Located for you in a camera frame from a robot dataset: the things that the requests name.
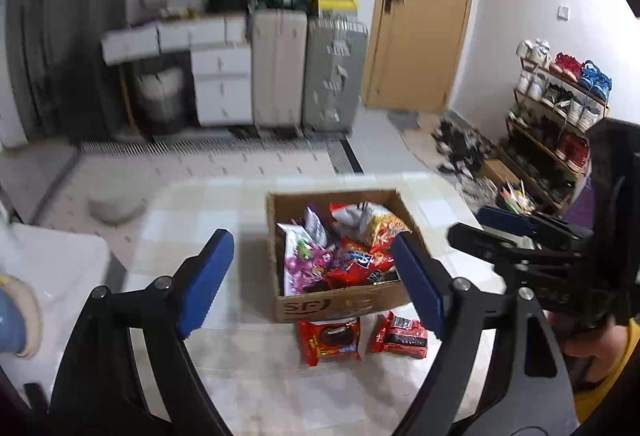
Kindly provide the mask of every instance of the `screw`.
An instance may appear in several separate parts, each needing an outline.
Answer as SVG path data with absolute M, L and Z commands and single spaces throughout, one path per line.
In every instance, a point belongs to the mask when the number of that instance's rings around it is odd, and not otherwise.
M 154 281 L 154 286 L 159 290 L 168 290 L 171 286 L 171 277 L 162 275 Z
M 96 286 L 91 291 L 91 297 L 94 299 L 102 299 L 105 295 L 107 295 L 108 288 L 106 286 Z
M 453 280 L 453 288 L 460 291 L 467 291 L 471 288 L 471 281 L 466 277 L 457 277 Z
M 533 294 L 533 290 L 527 288 L 526 286 L 523 286 L 518 290 L 518 295 L 520 295 L 520 297 L 522 297 L 525 301 L 531 301 L 531 299 L 535 297 L 535 295 Z

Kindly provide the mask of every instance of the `yellow sleeve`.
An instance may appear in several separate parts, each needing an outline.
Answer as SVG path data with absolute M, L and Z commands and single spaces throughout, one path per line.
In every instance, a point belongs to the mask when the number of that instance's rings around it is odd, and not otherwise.
M 593 390 L 579 392 L 575 395 L 575 413 L 578 416 L 578 421 L 583 423 L 589 415 L 593 412 L 593 410 L 602 402 L 609 389 L 616 383 L 616 380 L 620 376 L 620 373 L 625 368 L 629 357 L 636 349 L 636 344 L 638 343 L 638 339 L 640 339 L 640 326 L 631 319 L 629 321 L 629 345 L 626 347 L 625 356 L 620 360 L 620 365 L 616 369 L 616 371 L 612 372 L 603 383 L 601 383 L 598 387 Z

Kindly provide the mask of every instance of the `cardboard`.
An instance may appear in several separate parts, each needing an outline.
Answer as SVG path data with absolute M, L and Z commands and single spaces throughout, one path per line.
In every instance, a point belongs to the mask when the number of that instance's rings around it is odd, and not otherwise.
M 414 219 L 407 212 L 395 190 L 280 193 L 267 196 L 270 259 L 275 292 L 274 316 L 277 322 L 352 317 L 386 311 L 411 301 L 400 281 L 390 281 L 380 285 L 351 286 L 290 297 L 283 295 L 284 239 L 276 231 L 276 223 L 291 223 L 292 218 L 303 217 L 309 203 L 315 204 L 319 211 L 328 211 L 331 203 L 359 203 L 362 201 L 380 203 L 404 221 L 413 232 L 420 235 Z
M 478 176 L 488 178 L 498 187 L 507 182 L 520 183 L 520 179 L 497 158 L 486 159 L 482 164 Z

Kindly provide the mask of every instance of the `light switch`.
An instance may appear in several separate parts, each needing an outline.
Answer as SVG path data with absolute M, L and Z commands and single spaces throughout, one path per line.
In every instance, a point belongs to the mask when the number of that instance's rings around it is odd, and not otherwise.
M 566 22 L 569 21 L 569 7 L 566 5 L 560 5 L 558 7 L 558 19 Z

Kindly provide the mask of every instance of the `blue sneaker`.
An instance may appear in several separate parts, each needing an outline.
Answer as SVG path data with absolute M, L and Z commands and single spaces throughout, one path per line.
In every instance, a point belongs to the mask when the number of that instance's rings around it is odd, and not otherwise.
M 593 82 L 591 91 L 596 95 L 596 97 L 600 97 L 604 100 L 604 102 L 609 102 L 609 93 L 612 85 L 613 81 L 604 73 L 600 72 L 596 77 L 596 80 Z
M 600 68 L 593 61 L 585 61 L 582 64 L 582 77 L 578 79 L 578 84 L 590 90 L 600 73 L 602 73 Z

